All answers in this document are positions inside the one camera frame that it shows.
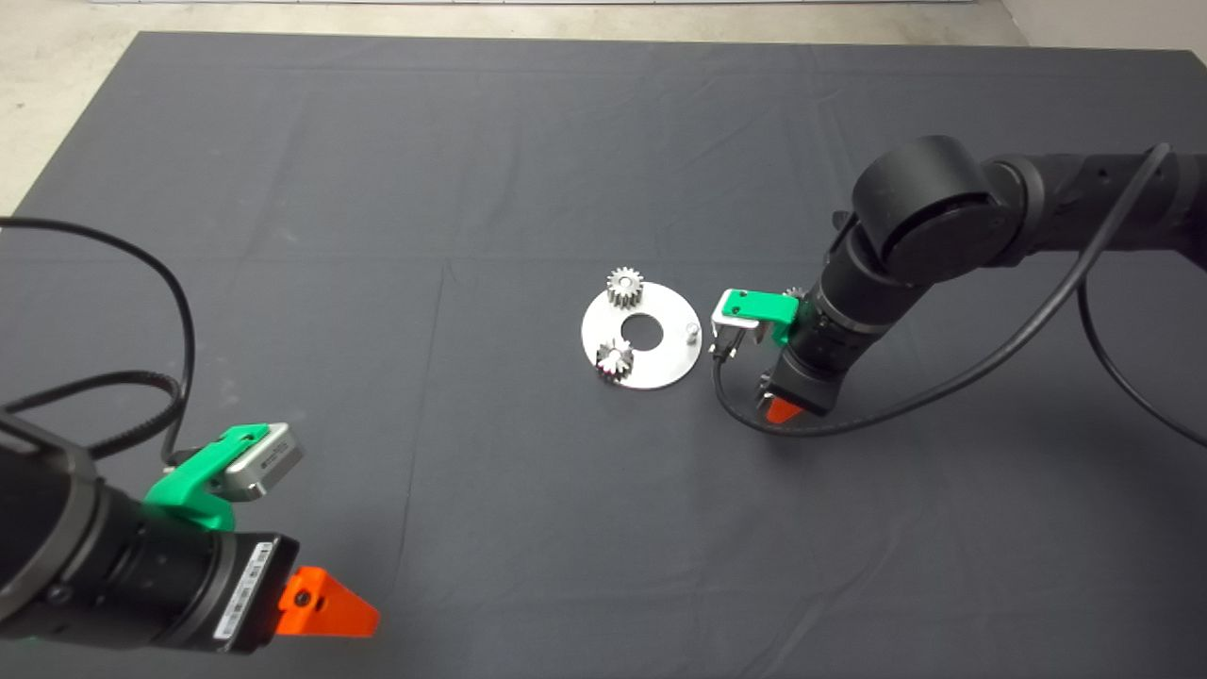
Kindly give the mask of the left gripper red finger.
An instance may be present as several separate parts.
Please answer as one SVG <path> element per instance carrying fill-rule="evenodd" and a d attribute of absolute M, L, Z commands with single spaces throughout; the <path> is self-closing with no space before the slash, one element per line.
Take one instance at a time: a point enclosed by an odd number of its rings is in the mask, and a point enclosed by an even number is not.
<path fill-rule="evenodd" d="M 328 570 L 303 566 L 279 598 L 279 633 L 288 637 L 371 638 L 380 613 Z"/>

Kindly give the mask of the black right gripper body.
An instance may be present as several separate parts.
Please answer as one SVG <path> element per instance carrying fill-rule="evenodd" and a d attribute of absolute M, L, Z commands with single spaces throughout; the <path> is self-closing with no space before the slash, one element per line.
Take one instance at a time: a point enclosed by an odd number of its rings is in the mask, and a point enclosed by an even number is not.
<path fill-rule="evenodd" d="M 801 411 L 828 416 L 836 406 L 845 379 L 845 370 L 812 365 L 786 347 L 771 367 L 768 392 Z"/>

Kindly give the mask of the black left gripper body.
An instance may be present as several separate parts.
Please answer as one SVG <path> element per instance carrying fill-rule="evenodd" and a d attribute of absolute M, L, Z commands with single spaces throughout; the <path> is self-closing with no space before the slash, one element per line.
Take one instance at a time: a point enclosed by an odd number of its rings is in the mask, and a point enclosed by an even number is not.
<path fill-rule="evenodd" d="M 206 587 L 189 611 L 189 651 L 252 654 L 272 643 L 279 604 L 299 554 L 296 538 L 214 532 Z"/>

